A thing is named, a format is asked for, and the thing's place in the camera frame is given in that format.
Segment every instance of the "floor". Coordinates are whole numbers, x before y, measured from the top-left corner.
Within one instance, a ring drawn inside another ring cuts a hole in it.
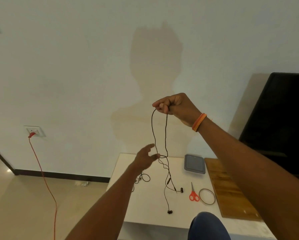
[[[63,240],[102,196],[107,183],[47,178],[58,203],[56,239]],[[0,240],[53,238],[54,201],[41,177],[15,176],[0,161]]]

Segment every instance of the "black monitor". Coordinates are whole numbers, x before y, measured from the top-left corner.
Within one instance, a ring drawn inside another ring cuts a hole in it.
[[[272,73],[239,139],[299,175],[299,73]]]

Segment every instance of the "wristband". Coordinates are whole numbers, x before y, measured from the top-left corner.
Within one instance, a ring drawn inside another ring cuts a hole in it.
[[[205,117],[207,116],[207,114],[205,113],[202,113],[198,119],[195,121],[195,123],[193,124],[192,126],[192,130],[197,132],[198,128],[199,128],[199,125],[202,123],[202,121],[205,119]]]

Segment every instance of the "hand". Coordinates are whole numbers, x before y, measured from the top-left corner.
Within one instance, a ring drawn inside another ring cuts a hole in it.
[[[149,144],[142,148],[137,154],[134,161],[131,163],[131,167],[133,167],[138,174],[140,174],[143,170],[149,168],[152,163],[160,157],[160,154],[154,154],[149,156],[148,153],[150,149],[153,148],[155,144]]]
[[[175,115],[185,125],[193,126],[202,114],[184,93],[167,96],[152,104],[158,112]]]

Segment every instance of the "gray plastic container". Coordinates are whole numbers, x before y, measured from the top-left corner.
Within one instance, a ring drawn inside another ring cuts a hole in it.
[[[184,160],[184,169],[193,173],[205,174],[205,160],[200,156],[186,154]]]

